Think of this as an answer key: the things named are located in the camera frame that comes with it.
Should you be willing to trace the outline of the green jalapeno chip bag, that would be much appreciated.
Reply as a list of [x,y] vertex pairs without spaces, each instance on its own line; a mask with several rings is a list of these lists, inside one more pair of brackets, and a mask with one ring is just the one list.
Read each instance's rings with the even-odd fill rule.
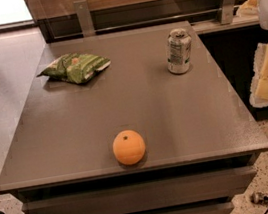
[[51,62],[39,76],[48,76],[63,82],[84,84],[90,81],[96,74],[109,67],[109,58],[90,53],[63,54]]

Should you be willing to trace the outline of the left metal bracket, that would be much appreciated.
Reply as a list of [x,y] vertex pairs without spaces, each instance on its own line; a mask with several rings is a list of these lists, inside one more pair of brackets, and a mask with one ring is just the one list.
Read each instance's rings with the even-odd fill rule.
[[75,7],[75,13],[77,15],[83,36],[86,38],[93,37],[96,34],[96,30],[94,29],[87,0],[74,1],[73,6]]

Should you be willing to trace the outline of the orange fruit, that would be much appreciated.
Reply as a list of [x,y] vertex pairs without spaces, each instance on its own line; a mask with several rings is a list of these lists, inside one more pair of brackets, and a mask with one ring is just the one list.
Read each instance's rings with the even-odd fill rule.
[[121,131],[112,144],[114,156],[121,164],[135,165],[145,155],[145,141],[135,130]]

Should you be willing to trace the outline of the grey drawer cabinet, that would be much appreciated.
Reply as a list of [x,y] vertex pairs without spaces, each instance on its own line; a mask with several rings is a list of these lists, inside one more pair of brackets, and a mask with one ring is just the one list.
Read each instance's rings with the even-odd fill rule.
[[199,39],[167,69],[166,25],[49,44],[105,56],[88,84],[34,79],[0,175],[26,214],[229,214],[268,139]]

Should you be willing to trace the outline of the silver soda can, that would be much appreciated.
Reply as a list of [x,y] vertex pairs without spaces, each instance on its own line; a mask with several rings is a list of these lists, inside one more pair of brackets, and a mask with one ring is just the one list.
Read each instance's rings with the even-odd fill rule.
[[184,28],[173,29],[167,40],[168,69],[174,74],[184,74],[190,69],[192,38]]

